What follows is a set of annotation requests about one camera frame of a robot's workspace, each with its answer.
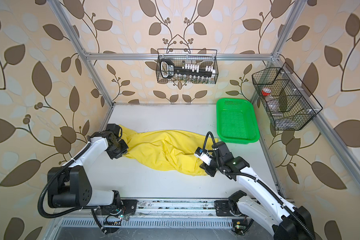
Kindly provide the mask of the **yellow trousers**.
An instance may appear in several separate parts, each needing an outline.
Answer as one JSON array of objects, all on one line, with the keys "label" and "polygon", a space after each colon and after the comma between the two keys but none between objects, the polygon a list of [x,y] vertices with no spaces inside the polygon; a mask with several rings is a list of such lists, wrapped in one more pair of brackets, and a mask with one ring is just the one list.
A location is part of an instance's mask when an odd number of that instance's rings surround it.
[{"label": "yellow trousers", "polygon": [[205,176],[202,160],[194,156],[205,136],[177,130],[138,133],[121,126],[122,139],[129,149],[125,157],[156,171],[178,171],[189,176]]}]

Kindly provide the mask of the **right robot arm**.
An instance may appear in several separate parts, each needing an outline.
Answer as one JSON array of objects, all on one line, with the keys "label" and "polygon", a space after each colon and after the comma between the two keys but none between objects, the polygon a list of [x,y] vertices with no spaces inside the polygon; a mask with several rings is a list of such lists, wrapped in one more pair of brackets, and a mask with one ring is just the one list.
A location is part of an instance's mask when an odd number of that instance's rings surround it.
[{"label": "right robot arm", "polygon": [[209,151],[197,148],[195,156],[202,160],[200,167],[209,176],[220,172],[245,188],[229,197],[231,215],[250,217],[275,240],[316,239],[310,212],[272,190],[246,160],[234,157],[224,142],[213,144]]}]

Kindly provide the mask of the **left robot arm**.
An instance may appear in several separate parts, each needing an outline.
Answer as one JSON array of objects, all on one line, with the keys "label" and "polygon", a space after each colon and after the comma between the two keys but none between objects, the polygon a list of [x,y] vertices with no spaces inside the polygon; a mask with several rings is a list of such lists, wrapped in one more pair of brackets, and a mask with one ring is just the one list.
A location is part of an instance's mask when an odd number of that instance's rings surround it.
[{"label": "left robot arm", "polygon": [[38,212],[46,219],[53,219],[82,209],[95,210],[110,207],[111,214],[123,210],[123,202],[116,190],[93,189],[86,169],[98,157],[107,153],[111,159],[118,159],[128,152],[128,145],[122,139],[123,129],[116,124],[107,124],[104,131],[95,132],[86,145],[61,167],[48,172],[48,182],[38,199]]}]

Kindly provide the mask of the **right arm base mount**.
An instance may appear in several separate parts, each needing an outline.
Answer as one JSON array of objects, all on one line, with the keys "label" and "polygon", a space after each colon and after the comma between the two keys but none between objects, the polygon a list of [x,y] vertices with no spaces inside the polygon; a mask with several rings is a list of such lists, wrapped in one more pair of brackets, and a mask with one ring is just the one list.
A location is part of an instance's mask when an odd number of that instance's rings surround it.
[{"label": "right arm base mount", "polygon": [[216,200],[214,202],[216,215],[218,217],[242,217],[238,205],[232,200]]}]

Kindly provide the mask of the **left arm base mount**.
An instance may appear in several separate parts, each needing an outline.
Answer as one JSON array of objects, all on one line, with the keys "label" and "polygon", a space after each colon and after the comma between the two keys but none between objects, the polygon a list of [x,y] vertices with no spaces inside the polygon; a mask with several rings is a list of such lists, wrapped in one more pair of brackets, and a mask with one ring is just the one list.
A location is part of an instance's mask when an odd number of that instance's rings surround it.
[{"label": "left arm base mount", "polygon": [[95,213],[101,216],[131,215],[136,212],[137,204],[138,200],[136,199],[122,199],[119,205],[112,204],[109,206],[100,206],[100,208],[97,209]]}]

